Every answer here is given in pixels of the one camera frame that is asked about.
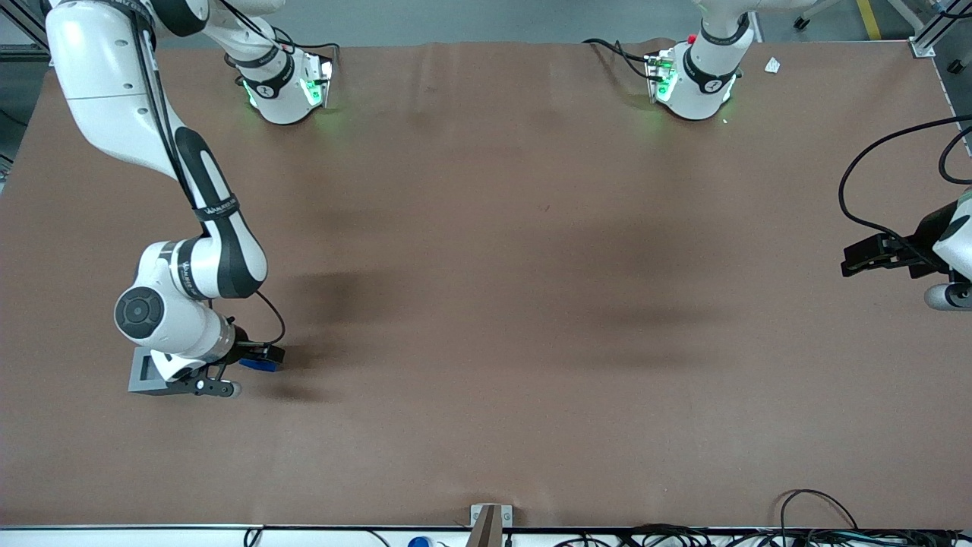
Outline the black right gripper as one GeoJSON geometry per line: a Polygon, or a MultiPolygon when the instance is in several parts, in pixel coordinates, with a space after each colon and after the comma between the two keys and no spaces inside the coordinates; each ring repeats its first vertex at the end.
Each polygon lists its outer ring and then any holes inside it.
{"type": "Polygon", "coordinates": [[[284,363],[286,351],[274,343],[252,343],[247,332],[236,324],[230,323],[233,329],[233,340],[225,364],[232,365],[243,359],[252,359],[257,353],[257,362],[261,365],[281,365],[284,363]]]}

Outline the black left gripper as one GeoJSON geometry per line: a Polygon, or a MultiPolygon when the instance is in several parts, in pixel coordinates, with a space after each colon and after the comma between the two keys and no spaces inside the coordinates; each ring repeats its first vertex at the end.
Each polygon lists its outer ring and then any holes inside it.
{"type": "Polygon", "coordinates": [[[899,267],[906,267],[912,278],[950,273],[950,267],[933,251],[933,245],[944,235],[956,210],[957,201],[952,201],[924,215],[913,235],[905,238],[910,247],[900,243],[896,254],[893,254],[893,238],[886,233],[874,233],[849,245],[841,262],[841,276],[853,277],[862,271],[899,267]]]}

